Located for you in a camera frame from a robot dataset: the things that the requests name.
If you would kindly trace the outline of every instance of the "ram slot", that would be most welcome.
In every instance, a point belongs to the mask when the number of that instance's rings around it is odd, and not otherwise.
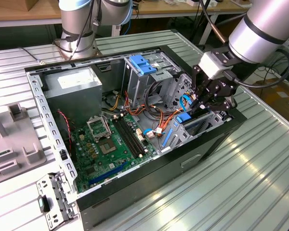
[[[127,147],[129,148],[134,158],[138,158],[140,154],[145,154],[145,151],[142,148],[141,144],[136,139],[133,132],[131,132],[124,120],[114,121],[114,126]]]

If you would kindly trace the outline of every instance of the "wooden workbench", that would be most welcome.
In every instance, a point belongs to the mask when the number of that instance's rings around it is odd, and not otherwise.
[[[139,6],[139,18],[150,18],[150,15],[165,14],[161,17],[173,17],[174,15],[189,14],[196,15],[197,7],[192,7],[186,3],[178,3],[169,5],[164,0],[157,2],[142,1]],[[229,0],[218,3],[216,7],[209,7],[208,12],[213,13],[237,13],[245,12],[246,9],[241,8]],[[57,0],[39,0],[37,4],[28,12],[11,10],[0,7],[0,21],[22,21],[22,20],[47,20],[61,19],[60,9]]]
[[[216,7],[209,7],[208,13],[211,20],[216,21],[221,14],[235,14],[246,12],[246,8],[241,8],[230,0],[218,3]],[[142,1],[139,5],[139,15],[133,12],[132,19],[137,18],[164,18],[164,17],[182,17],[195,16],[197,7],[192,7],[186,3],[177,3],[169,5],[164,0]],[[61,14],[57,0],[39,0],[37,4],[28,12],[11,10],[0,7],[0,27],[4,26],[30,26],[30,25],[49,25],[60,24]],[[204,44],[211,32],[207,26],[200,44]],[[113,26],[112,36],[120,35],[120,26]]]

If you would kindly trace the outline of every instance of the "green circuit board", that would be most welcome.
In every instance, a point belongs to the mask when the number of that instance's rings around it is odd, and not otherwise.
[[[134,119],[131,115],[126,115],[124,121],[133,126],[132,132],[135,137],[137,134],[134,129],[137,129]],[[74,162],[74,166],[77,170],[78,177],[76,178],[76,185],[78,192],[84,192],[96,184],[104,182],[137,164],[140,164],[146,160],[152,159],[156,155],[153,146],[146,140],[140,142],[141,146],[147,150],[143,157],[134,158],[128,146],[123,141],[120,133],[114,126],[113,121],[107,120],[107,124],[111,130],[111,137],[109,139],[100,139],[95,142],[91,131],[88,126],[84,126],[72,132],[73,140],[76,144],[76,155],[77,162]],[[95,131],[95,126],[97,130],[103,130],[100,124],[94,124],[93,131]],[[89,184],[90,180],[98,179],[105,174],[111,173],[112,170],[121,168],[119,172],[107,176],[94,184]]]
[[[92,124],[90,124],[91,128],[93,129],[93,134],[96,136],[106,131],[106,128],[103,126],[101,120],[98,120]]]

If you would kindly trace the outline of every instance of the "blue cable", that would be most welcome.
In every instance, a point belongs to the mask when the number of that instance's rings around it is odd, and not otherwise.
[[[129,21],[129,27],[127,28],[127,30],[124,32],[123,35],[126,35],[126,33],[129,31],[130,27],[131,27],[131,20]]]
[[[148,128],[146,130],[143,131],[143,134],[146,135],[148,132],[152,131],[152,129]]]
[[[184,103],[183,103],[183,98],[186,99],[186,101],[189,103],[189,105],[191,105],[193,102],[191,101],[191,99],[187,95],[183,95],[180,97],[180,106],[183,108],[184,111],[186,111],[186,108],[185,108]]]
[[[183,111],[186,112],[186,108],[184,107],[184,103],[183,103],[183,96],[180,97],[179,103],[180,103],[180,106],[182,107]]]

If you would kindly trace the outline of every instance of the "corrugated metal surface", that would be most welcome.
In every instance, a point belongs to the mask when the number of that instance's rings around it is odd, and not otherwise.
[[[169,45],[188,64],[200,52],[171,31],[103,38],[103,54]],[[52,45],[29,50],[46,63],[62,61]],[[25,52],[0,51],[0,112],[20,101],[46,150],[48,164],[0,184],[0,230],[46,230],[35,181],[57,171],[23,68],[36,65]],[[105,221],[94,230],[287,230],[289,227],[289,126],[243,89],[238,109],[248,121],[196,168]],[[60,230],[81,230],[81,221]]]

